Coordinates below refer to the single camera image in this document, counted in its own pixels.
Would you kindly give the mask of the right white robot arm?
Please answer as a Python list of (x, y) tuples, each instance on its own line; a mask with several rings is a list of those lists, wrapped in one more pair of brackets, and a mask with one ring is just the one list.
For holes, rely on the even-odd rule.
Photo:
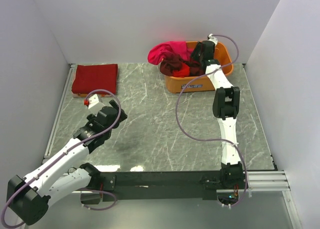
[(217, 38), (210, 36), (196, 44), (190, 58), (200, 63), (201, 69), (215, 89), (212, 112), (217, 118), (222, 139), (219, 182), (226, 189), (238, 189), (245, 179), (236, 135), (240, 89), (229, 82), (220, 62), (214, 58), (217, 45)]

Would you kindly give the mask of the pink t shirt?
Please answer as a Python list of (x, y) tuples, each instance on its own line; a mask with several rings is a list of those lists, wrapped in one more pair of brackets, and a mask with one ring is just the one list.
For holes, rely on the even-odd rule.
[(147, 61), (152, 65), (159, 65), (162, 60), (171, 56), (180, 56), (188, 61), (195, 46), (186, 41), (167, 41), (154, 46), (148, 53)]

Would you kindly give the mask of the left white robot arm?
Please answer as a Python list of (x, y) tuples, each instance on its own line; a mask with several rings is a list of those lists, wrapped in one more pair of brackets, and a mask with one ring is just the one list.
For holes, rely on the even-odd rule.
[(10, 229), (5, 221), (7, 209), (11, 209), (28, 226), (38, 222), (57, 201), (74, 191), (110, 195), (104, 189), (101, 172), (92, 164), (84, 163), (74, 172), (64, 175), (74, 163), (90, 155), (111, 137), (113, 129), (127, 119), (118, 99), (104, 105), (93, 95), (85, 100), (90, 111), (85, 126), (79, 128), (68, 143), (43, 165), (24, 177), (15, 175), (7, 186), (6, 204), (1, 212), (2, 225)]

